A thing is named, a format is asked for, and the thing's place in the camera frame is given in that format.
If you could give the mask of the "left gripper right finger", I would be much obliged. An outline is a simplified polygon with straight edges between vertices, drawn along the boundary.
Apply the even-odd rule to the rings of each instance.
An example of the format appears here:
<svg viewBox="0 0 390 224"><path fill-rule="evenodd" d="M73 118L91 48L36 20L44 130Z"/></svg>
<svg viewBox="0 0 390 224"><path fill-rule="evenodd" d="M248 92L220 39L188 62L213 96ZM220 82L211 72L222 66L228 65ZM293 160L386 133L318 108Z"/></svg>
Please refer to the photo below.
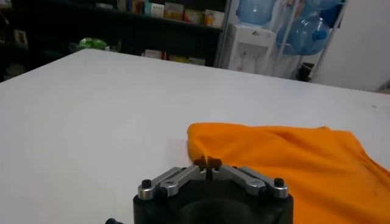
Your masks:
<svg viewBox="0 0 390 224"><path fill-rule="evenodd" d="M286 199L289 195L288 186L282 178L269 178L246 166L223 165L220 159L212 157L209 157L209 168L215 180L232 180L250 195L268 195L276 199Z"/></svg>

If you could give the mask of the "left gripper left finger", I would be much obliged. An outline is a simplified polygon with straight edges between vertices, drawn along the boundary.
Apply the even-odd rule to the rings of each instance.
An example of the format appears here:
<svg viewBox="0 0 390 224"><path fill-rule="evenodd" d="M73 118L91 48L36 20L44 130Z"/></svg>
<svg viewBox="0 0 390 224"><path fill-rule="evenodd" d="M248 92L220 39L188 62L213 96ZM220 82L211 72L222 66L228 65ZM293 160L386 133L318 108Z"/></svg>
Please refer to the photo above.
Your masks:
<svg viewBox="0 0 390 224"><path fill-rule="evenodd" d="M176 195L200 194L207 185L208 167L204 157L188 167L173 167L153 179L143 179L138 186L137 198L154 200Z"/></svg>

